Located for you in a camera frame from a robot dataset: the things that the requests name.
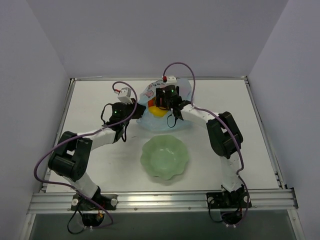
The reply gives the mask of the light blue plastic bag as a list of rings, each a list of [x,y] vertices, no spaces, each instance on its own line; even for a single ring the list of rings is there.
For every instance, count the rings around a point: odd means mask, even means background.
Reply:
[[[149,85],[142,91],[139,96],[138,103],[140,105],[146,106],[141,118],[136,122],[143,128],[152,131],[152,132],[168,132],[172,130],[179,130],[186,128],[191,125],[190,121],[186,120],[175,120],[173,115],[170,115],[171,112],[168,111],[164,117],[154,117],[148,108],[148,101],[152,98],[156,98],[156,89],[162,88],[164,86],[163,81],[157,80],[149,83]]]

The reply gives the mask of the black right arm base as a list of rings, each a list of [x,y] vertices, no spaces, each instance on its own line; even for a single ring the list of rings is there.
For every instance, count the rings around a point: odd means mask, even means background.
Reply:
[[[227,228],[237,228],[252,207],[251,196],[246,185],[229,192],[206,193],[206,203],[210,220]]]

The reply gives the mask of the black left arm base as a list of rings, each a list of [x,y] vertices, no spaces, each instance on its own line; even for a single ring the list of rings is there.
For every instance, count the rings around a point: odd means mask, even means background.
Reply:
[[[70,210],[73,211],[67,223],[67,231],[71,235],[79,235],[86,230],[96,230],[112,226],[115,221],[110,211],[117,208],[118,197],[116,195],[103,196],[98,194],[93,199],[75,194],[71,201]],[[80,216],[80,230],[73,231],[71,222],[76,215]]]

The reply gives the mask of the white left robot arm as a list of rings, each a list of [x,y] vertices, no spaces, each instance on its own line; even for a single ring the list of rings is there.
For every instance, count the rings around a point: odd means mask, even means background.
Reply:
[[[132,103],[113,103],[111,109],[111,117],[99,130],[86,133],[64,132],[59,139],[59,147],[53,151],[48,161],[50,170],[65,178],[75,190],[84,195],[82,202],[90,210],[97,209],[103,199],[100,187],[87,174],[90,153],[119,140],[125,142],[130,120],[140,119],[147,107],[132,99]]]

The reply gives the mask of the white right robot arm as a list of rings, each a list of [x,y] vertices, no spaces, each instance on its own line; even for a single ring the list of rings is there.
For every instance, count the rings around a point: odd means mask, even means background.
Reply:
[[[157,88],[155,105],[170,110],[176,120],[190,121],[207,130],[211,148],[221,161],[222,187],[225,189],[223,203],[230,207],[238,203],[240,194],[237,190],[244,185],[239,178],[239,172],[244,169],[243,136],[232,114],[228,111],[213,113],[183,100],[175,85]]]

